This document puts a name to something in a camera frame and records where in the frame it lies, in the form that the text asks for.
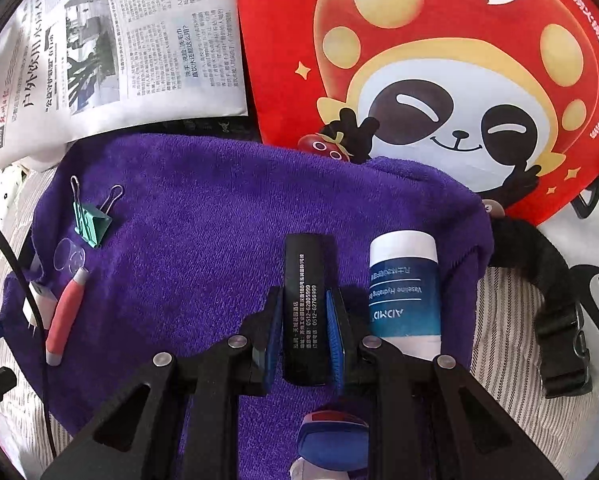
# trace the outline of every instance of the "transparent suction cup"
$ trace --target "transparent suction cup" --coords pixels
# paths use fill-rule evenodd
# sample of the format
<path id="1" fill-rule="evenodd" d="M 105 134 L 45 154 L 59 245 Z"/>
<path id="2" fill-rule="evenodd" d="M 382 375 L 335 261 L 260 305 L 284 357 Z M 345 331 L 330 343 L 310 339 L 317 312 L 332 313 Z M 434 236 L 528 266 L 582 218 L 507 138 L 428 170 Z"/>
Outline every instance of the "transparent suction cup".
<path id="1" fill-rule="evenodd" d="M 86 253 L 82 247 L 75 245 L 70 238 L 60 240 L 53 254 L 55 270 L 64 270 L 68 267 L 70 273 L 75 274 L 80 267 L 84 267 L 84 261 L 86 261 Z"/>

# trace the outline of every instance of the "blue bottle label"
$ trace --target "blue bottle label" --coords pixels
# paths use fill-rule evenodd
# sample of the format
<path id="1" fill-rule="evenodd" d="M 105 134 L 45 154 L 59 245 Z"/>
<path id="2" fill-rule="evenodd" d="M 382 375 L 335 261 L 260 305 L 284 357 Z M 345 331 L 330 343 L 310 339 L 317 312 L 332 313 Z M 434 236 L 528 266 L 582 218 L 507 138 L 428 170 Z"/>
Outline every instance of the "blue bottle label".
<path id="1" fill-rule="evenodd" d="M 371 331 L 379 337 L 441 335 L 439 270 L 426 258 L 395 258 L 371 267 Z"/>

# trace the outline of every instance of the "purple towel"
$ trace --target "purple towel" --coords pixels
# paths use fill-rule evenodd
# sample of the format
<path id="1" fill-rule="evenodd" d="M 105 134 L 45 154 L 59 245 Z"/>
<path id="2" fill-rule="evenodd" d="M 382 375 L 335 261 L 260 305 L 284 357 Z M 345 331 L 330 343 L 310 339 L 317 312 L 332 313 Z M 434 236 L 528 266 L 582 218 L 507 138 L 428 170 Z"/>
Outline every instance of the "purple towel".
<path id="1" fill-rule="evenodd" d="M 73 232 L 69 179 L 100 205 L 115 184 L 113 224 L 86 250 L 91 277 L 64 360 L 49 370 L 51 412 L 75 434 L 141 363 L 160 351 L 188 356 L 238 330 L 282 283 L 284 237 L 332 235 L 337 276 L 353 310 L 367 308 L 371 240 L 416 229 L 435 237 L 442 283 L 442 351 L 470 364 L 477 280 L 493 241 L 481 200 L 428 166 L 375 159 L 363 166 L 251 142 L 141 134 L 78 142 L 60 164 L 33 220 L 42 283 L 60 295 L 70 276 L 53 269 Z M 22 294 L 7 280 L 1 319 L 26 378 L 40 391 L 38 343 Z M 282 480 L 297 458 L 302 416 L 332 400 L 278 376 L 272 394 L 243 397 L 240 478 Z"/>

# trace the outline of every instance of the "plastic buckle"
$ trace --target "plastic buckle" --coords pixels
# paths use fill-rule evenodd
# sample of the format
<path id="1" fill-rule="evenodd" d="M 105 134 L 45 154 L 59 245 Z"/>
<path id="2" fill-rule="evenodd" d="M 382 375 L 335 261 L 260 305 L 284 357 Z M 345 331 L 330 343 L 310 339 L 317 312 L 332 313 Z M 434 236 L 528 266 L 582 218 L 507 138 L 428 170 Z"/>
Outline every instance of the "plastic buckle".
<path id="1" fill-rule="evenodd" d="M 540 312 L 535 319 L 539 372 L 547 399 L 580 396 L 593 389 L 583 321 L 579 303 Z"/>

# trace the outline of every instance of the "panda hand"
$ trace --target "panda hand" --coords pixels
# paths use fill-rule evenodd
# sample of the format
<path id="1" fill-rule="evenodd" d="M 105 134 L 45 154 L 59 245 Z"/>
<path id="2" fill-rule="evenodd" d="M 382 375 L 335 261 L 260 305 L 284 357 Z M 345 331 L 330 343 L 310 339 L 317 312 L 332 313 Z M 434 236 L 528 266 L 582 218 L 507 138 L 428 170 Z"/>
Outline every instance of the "panda hand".
<path id="1" fill-rule="evenodd" d="M 531 166 L 527 170 L 524 166 L 515 166 L 511 174 L 503 181 L 502 186 L 495 189 L 481 192 L 482 199 L 495 200 L 506 209 L 522 198 L 531 194 L 539 185 L 537 174 L 541 171 L 541 166 Z"/>
<path id="2" fill-rule="evenodd" d="M 340 144 L 351 154 L 351 162 L 361 164 L 371 158 L 372 139 L 378 128 L 379 121 L 373 117 L 365 118 L 358 126 L 355 112 L 342 108 L 339 120 L 328 123 L 320 133 L 337 139 L 337 132 L 342 132 Z"/>

